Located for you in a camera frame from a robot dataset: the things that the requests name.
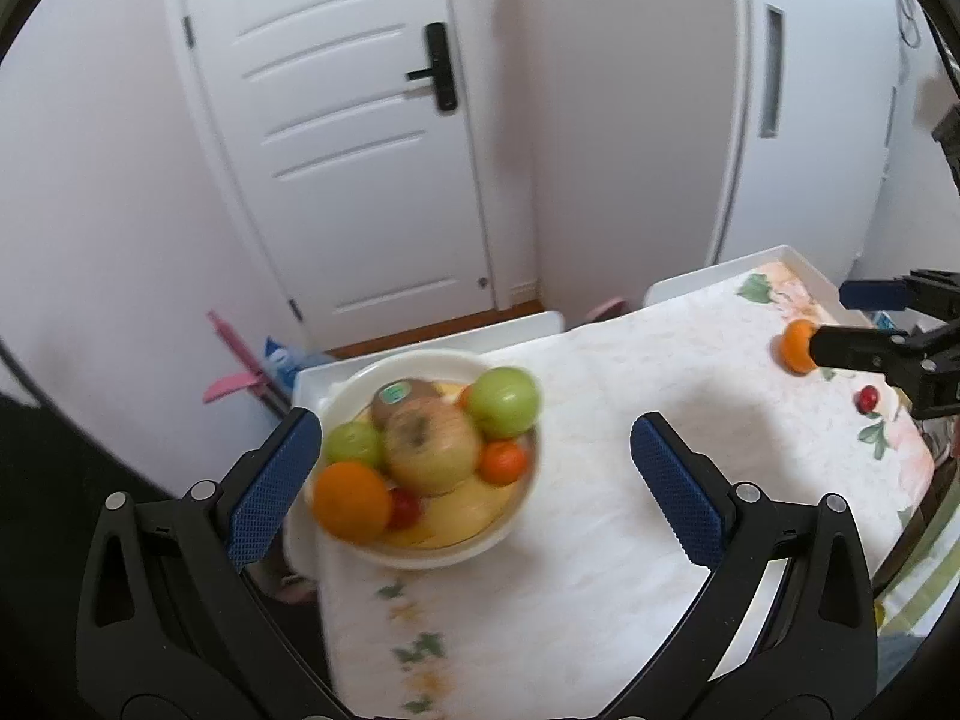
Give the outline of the blue water bottle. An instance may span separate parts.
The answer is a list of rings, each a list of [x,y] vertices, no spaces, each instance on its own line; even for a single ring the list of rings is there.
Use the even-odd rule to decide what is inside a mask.
[[[311,367],[327,366],[335,362],[334,356],[325,353],[306,353],[296,346],[280,343],[272,337],[263,345],[263,367],[280,387],[291,392],[296,378]]]

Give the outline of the large green apple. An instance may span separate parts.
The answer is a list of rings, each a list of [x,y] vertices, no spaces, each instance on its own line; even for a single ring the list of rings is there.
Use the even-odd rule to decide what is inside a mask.
[[[519,367],[493,367],[470,386],[466,408],[489,439],[516,439],[539,419],[539,385]]]

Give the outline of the cherry tomato near plate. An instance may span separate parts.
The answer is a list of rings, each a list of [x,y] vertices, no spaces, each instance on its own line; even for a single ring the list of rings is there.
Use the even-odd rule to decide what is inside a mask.
[[[423,514],[421,502],[415,494],[404,488],[394,488],[391,491],[392,511],[387,528],[391,532],[408,530],[418,523]]]

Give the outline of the smaller green apple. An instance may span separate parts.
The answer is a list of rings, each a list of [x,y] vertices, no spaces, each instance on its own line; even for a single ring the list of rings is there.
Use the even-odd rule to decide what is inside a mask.
[[[381,431],[368,421],[344,422],[324,437],[322,458],[327,465],[354,461],[379,470],[382,466]]]

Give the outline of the orange mandarin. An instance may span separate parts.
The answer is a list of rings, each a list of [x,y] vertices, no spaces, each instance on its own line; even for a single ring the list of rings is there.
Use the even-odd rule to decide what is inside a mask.
[[[491,486],[511,486],[529,468],[527,450],[516,440],[492,440],[483,449],[478,476]]]

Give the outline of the orange behind apple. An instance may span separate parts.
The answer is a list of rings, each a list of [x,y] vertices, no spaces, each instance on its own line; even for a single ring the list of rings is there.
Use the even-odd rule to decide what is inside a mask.
[[[359,546],[374,543],[391,520],[391,488],[368,465],[337,461],[317,475],[311,512],[317,525],[335,539]]]

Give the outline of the cream plate with duck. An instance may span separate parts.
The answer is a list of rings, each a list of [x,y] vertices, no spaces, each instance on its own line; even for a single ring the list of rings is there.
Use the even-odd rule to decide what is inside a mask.
[[[467,385],[472,385],[483,372],[493,367],[501,366],[493,366],[466,351],[417,349],[395,353],[371,362],[368,366],[361,367],[345,382],[337,385],[329,395],[325,395],[317,408],[317,416],[322,427],[319,457],[302,488],[309,514],[313,515],[311,502],[313,502],[314,481],[325,466],[329,466],[322,458],[324,437],[334,427],[344,422],[373,422],[370,403],[379,387],[397,379],[423,379],[438,388],[441,392],[439,398],[455,405],[460,390]],[[542,392],[540,392],[540,413],[542,413]],[[517,483],[503,486],[503,488],[491,486],[478,476],[477,466],[477,472],[448,494],[436,497],[416,494],[420,499],[423,514],[412,528],[402,532],[391,532],[387,528],[381,538],[363,546],[335,539],[327,535],[319,525],[317,526],[325,536],[335,539],[338,543],[347,544],[348,548],[352,548],[364,559],[381,566],[397,567],[397,569],[454,566],[457,562],[464,562],[484,553],[506,538],[509,528],[512,527],[526,500],[532,494],[537,473],[539,473],[540,413],[539,419],[527,433],[516,439],[500,439],[516,440],[527,450],[529,468]],[[473,419],[472,422],[478,429],[477,422]],[[485,449],[485,445],[494,439],[489,439],[480,429],[478,432]],[[376,472],[384,476],[391,491],[394,488],[400,488],[387,472],[384,447],[382,447],[382,466]]]

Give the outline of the yellow-brown apple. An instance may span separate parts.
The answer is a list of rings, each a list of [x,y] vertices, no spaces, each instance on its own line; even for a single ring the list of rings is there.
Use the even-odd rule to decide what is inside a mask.
[[[382,447],[387,472],[400,488],[436,497],[477,472],[483,440],[457,406],[442,398],[417,398],[387,419]]]

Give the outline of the white wardrobe door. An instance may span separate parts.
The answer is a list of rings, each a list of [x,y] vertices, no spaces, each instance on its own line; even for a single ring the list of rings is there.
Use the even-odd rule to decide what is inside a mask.
[[[745,15],[745,121],[719,256],[789,245],[844,280],[889,159],[895,0],[745,0]]]

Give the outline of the mandarin at right edge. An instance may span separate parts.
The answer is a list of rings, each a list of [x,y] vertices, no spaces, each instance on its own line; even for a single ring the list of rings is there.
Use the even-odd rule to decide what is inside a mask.
[[[784,327],[779,337],[778,355],[788,371],[807,376],[817,369],[811,356],[811,339],[817,330],[809,319],[796,319]]]

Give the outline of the brown kiwi with sticker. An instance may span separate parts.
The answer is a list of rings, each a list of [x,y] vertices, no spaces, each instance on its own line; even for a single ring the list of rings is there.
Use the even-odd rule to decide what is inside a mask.
[[[370,403],[371,419],[377,429],[382,429],[400,406],[420,398],[439,397],[441,392],[427,380],[397,379],[376,390]]]

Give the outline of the cherry tomato at right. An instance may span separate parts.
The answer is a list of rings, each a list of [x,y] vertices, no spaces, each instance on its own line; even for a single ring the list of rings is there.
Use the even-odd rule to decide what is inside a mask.
[[[857,394],[857,409],[861,413],[872,413],[872,411],[877,408],[878,399],[880,395],[878,394],[877,388],[873,385],[866,385],[862,388],[861,392]]]

